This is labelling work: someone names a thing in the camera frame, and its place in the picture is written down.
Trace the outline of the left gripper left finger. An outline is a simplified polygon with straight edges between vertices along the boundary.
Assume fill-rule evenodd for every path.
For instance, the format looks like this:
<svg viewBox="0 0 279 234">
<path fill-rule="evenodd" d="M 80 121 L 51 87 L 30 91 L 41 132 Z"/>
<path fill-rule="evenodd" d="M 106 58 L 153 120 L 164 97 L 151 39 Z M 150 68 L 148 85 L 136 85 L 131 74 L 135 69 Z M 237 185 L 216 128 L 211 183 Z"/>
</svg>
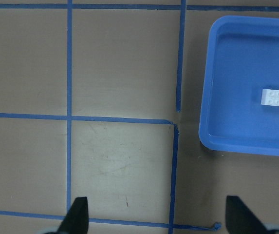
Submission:
<svg viewBox="0 0 279 234">
<path fill-rule="evenodd" d="M 87 197 L 77 197 L 61 222 L 58 234 L 87 234 L 89 213 Z"/>
</svg>

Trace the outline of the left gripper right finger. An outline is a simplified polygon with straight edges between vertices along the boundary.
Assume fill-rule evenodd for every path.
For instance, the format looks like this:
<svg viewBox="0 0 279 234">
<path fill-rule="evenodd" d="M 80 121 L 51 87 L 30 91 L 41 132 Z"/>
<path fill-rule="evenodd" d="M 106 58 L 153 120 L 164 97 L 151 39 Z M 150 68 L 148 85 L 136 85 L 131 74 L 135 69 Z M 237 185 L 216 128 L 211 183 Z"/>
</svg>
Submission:
<svg viewBox="0 0 279 234">
<path fill-rule="evenodd" d="M 226 229 L 229 234 L 267 233 L 267 229 L 262 222 L 235 195 L 226 197 Z"/>
</svg>

